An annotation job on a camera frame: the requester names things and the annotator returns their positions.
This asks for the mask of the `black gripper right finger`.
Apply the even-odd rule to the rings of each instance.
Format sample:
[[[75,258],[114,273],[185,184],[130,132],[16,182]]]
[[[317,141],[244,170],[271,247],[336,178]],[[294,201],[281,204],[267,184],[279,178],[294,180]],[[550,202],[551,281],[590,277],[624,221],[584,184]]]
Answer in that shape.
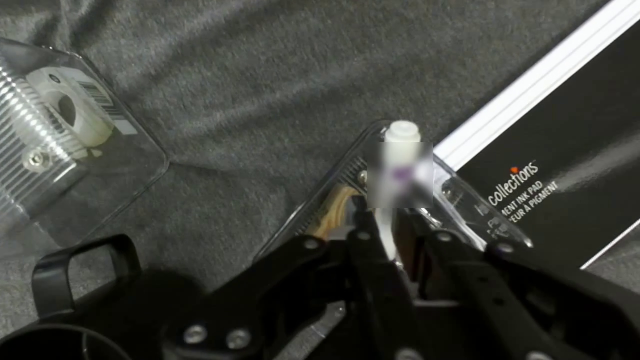
[[[407,197],[393,204],[393,237],[417,296],[456,302],[434,311],[428,322],[450,360],[580,360],[580,351],[564,341],[559,293],[541,289],[524,269],[506,269],[500,247],[510,240],[478,251]]]

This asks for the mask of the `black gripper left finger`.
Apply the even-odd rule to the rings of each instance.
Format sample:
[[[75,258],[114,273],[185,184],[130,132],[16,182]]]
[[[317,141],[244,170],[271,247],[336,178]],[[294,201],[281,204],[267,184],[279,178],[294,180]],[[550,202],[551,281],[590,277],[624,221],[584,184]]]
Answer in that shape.
[[[348,209],[353,224],[348,233],[348,258],[358,293],[356,304],[366,318],[375,360],[425,360],[411,298],[379,242],[367,201],[352,197]]]

